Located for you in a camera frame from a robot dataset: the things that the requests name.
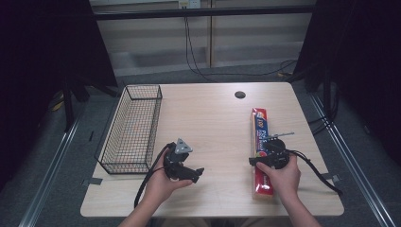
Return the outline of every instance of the wire basket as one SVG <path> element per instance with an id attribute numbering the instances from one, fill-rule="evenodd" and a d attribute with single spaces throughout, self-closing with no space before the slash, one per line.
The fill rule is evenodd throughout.
<path id="1" fill-rule="evenodd" d="M 148 172 L 162 98 L 160 85 L 128 85 L 124 88 L 97 158 L 109 174 Z"/>

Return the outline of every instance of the table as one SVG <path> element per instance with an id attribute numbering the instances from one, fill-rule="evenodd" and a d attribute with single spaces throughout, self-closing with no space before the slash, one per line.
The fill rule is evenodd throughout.
<path id="1" fill-rule="evenodd" d="M 269 133 L 283 136 L 287 148 L 304 153 L 321 173 L 327 172 L 301 106 L 289 83 L 161 84 L 163 93 L 155 152 L 181 137 L 194 150 L 184 162 L 204 167 L 197 183 L 179 189 L 165 201 L 156 218 L 281 217 L 288 213 L 279 198 L 252 199 L 252 108 L 267 109 Z M 244 98 L 235 92 L 245 93 Z M 314 216 L 339 216 L 344 208 L 339 196 L 326 187 L 301 159 L 299 197 Z M 81 206 L 85 217 L 125 217 L 133 209 L 142 175 L 109 175 L 97 164 Z"/>

